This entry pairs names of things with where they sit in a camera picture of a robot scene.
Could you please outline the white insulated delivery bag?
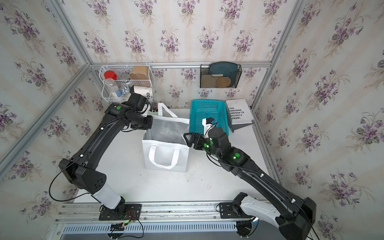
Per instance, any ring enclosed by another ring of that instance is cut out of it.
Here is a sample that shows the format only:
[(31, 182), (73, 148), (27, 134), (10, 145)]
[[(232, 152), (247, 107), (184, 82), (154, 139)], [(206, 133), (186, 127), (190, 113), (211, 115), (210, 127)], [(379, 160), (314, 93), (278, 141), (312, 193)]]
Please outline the white insulated delivery bag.
[(147, 170), (185, 173), (190, 148), (184, 139), (190, 120), (179, 118), (163, 103), (158, 103), (158, 114), (143, 136), (143, 155)]

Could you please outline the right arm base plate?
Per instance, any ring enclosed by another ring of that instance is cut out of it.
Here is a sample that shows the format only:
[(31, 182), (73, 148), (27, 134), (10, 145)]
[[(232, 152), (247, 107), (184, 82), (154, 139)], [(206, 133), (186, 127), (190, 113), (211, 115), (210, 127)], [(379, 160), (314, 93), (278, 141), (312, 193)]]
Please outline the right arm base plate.
[(215, 210), (219, 213), (221, 219), (249, 219), (251, 216), (246, 215), (240, 207), (233, 203), (218, 203)]

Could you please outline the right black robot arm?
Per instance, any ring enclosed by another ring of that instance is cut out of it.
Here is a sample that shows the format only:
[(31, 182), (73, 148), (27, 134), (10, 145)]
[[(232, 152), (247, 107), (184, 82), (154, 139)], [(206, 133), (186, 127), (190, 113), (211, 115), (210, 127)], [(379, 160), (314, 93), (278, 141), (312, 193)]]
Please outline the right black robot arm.
[(260, 194), (268, 203), (240, 193), (233, 201), (242, 214), (256, 217), (277, 227), (287, 240), (305, 240), (316, 220), (316, 203), (300, 198), (266, 174), (244, 151), (233, 147), (228, 135), (210, 126), (204, 134), (186, 133), (188, 147), (204, 150), (208, 157), (216, 157), (220, 166), (239, 177)]

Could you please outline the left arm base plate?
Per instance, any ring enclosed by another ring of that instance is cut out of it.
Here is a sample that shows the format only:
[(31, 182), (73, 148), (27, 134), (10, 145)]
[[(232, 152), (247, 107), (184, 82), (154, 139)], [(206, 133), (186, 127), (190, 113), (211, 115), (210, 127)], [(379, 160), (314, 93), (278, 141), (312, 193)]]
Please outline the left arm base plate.
[(99, 221), (138, 220), (141, 215), (142, 204), (125, 204), (111, 210), (101, 205)]

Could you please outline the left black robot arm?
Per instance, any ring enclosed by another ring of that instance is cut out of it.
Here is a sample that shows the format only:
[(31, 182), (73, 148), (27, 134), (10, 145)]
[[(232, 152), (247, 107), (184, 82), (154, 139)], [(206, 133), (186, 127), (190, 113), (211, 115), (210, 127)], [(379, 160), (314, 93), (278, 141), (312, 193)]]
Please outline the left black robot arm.
[(87, 191), (103, 207), (120, 214), (125, 211), (125, 200), (107, 183), (107, 176), (96, 170), (99, 162), (115, 136), (124, 127), (133, 130), (148, 130), (153, 117), (145, 116), (149, 101), (140, 94), (133, 93), (123, 103), (112, 103), (101, 123), (81, 149), (69, 160), (62, 159), (59, 168), (69, 183)]

